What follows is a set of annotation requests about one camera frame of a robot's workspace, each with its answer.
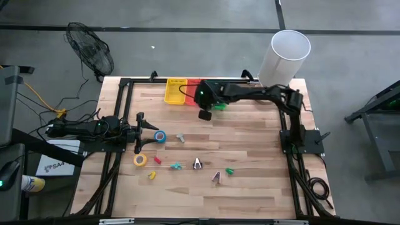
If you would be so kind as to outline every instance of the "wooden table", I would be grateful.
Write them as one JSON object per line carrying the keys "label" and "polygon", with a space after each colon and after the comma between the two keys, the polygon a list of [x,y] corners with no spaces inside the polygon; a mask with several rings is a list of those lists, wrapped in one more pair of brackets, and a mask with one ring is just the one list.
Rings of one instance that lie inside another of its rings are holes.
{"label": "wooden table", "polygon": [[[100,116],[113,114],[119,80],[105,77],[97,105]],[[290,87],[300,90],[306,108],[311,109],[305,80],[293,79]],[[134,85],[129,123],[135,125],[136,113],[142,111],[148,122],[166,132],[167,141],[143,147],[142,153],[148,158],[144,167],[133,164],[134,145],[128,146],[119,170],[113,217],[295,218],[288,164],[278,135],[281,124],[273,103],[239,101],[225,111],[213,112],[211,121],[203,121],[198,119],[198,107],[169,105],[164,102],[164,92],[165,84]],[[314,129],[311,112],[302,111],[301,117],[307,129]],[[184,134],[185,143],[177,133]],[[153,134],[144,131],[142,137],[153,138]],[[98,152],[85,160],[71,213],[80,210],[98,187],[104,155]],[[161,165],[153,161],[154,156]],[[195,158],[204,164],[202,170],[193,170]],[[169,168],[175,162],[182,164],[181,171]],[[305,154],[304,163],[312,177],[328,182],[321,159]],[[233,168],[234,174],[228,176],[225,168]],[[154,180],[148,179],[151,171],[157,173]],[[217,171],[222,183],[215,186],[211,179]],[[105,193],[103,209],[108,190]],[[306,212],[302,191],[299,195]],[[325,202],[321,203],[334,214]]]}

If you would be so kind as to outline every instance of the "gray floor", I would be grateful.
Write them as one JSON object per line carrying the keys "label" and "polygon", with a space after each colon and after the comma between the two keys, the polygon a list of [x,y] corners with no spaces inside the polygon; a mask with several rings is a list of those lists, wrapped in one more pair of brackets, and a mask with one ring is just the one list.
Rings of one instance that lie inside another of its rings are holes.
{"label": "gray floor", "polygon": [[[282,0],[282,8],[287,28],[292,29],[400,28],[400,1],[395,0]],[[35,25],[80,21],[90,26],[278,28],[276,18],[273,0],[13,0],[0,12],[0,23]],[[24,79],[53,106],[64,96],[74,96],[83,81],[80,61],[63,34],[0,31],[1,64],[34,66],[35,73]],[[272,37],[146,32],[98,36],[110,46],[116,65],[113,76],[144,76],[153,70],[160,76],[238,76],[243,69],[256,74]],[[317,126],[332,133],[324,145],[336,212],[343,218],[400,223],[400,181],[365,183],[365,175],[381,170],[380,162],[363,124],[343,120],[400,78],[400,36],[308,38],[312,51],[296,76],[306,78]],[[86,67],[84,76],[90,82],[81,99],[66,102],[65,108],[98,98],[101,86]],[[34,98],[24,86],[20,91]],[[69,116],[78,118],[94,108],[88,104]],[[16,117],[14,126],[23,131],[39,126],[38,117],[22,104],[17,105]],[[70,194],[71,189],[65,189],[36,201],[32,216],[59,216]],[[46,201],[56,198],[54,204]]]}

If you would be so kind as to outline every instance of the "electric fan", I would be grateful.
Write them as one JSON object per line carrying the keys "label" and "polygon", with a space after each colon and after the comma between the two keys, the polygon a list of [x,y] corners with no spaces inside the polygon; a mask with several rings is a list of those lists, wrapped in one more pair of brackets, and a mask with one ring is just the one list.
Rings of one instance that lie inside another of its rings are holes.
{"label": "electric fan", "polygon": [[70,22],[66,36],[81,61],[94,71],[97,81],[102,83],[99,77],[110,75],[114,69],[108,44],[80,22]]}

